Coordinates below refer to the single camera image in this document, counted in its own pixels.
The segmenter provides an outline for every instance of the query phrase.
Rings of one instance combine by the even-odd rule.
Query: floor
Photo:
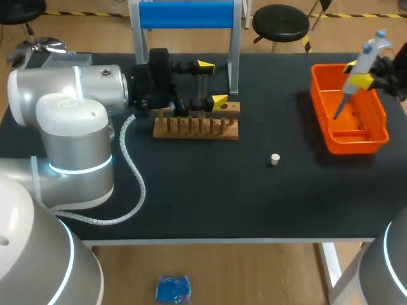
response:
[[[285,3],[308,12],[314,0],[253,0],[253,10]],[[48,11],[91,11],[128,15],[115,0],[48,0]],[[397,0],[333,0],[328,13],[399,13]],[[309,35],[313,52],[357,52],[376,30],[386,28],[397,51],[407,41],[407,19],[323,18]],[[32,24],[37,36],[63,40],[71,51],[132,53],[128,20],[111,17],[43,16]],[[252,41],[252,29],[242,31],[243,52],[270,52],[272,44]],[[227,30],[152,30],[149,45],[172,53],[227,52]],[[24,40],[20,26],[4,27],[0,44],[0,118],[7,107],[7,53]],[[304,52],[301,41],[285,44],[281,53]],[[359,248],[337,243],[341,268]],[[99,247],[95,249],[105,274],[103,305],[154,304],[160,275],[189,275],[192,304],[327,304],[319,256],[312,244],[185,245]]]

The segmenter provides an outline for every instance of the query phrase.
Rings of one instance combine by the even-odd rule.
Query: blue bar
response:
[[[142,29],[231,29],[233,1],[140,2]]]

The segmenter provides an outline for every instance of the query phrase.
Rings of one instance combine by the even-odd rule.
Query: cylindrical cap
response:
[[[373,47],[369,43],[364,43],[363,44],[363,53],[364,54],[369,54],[373,50]]]
[[[272,156],[270,157],[270,161],[271,161],[272,165],[277,165],[277,163],[279,162],[279,159],[280,159],[279,154],[272,154]]]
[[[386,37],[386,29],[378,30],[376,32],[376,37],[385,38]]]

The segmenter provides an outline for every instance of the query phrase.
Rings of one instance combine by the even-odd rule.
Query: orange plastic basket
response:
[[[311,97],[329,151],[333,154],[372,154],[389,141],[386,112],[375,90],[360,89],[333,119],[348,74],[345,64],[314,65]]]

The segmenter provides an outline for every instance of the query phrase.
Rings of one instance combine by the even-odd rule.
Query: blue object on floor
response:
[[[191,297],[190,279],[187,276],[182,278],[169,278],[162,276],[158,281],[155,299],[162,303],[188,303]]]

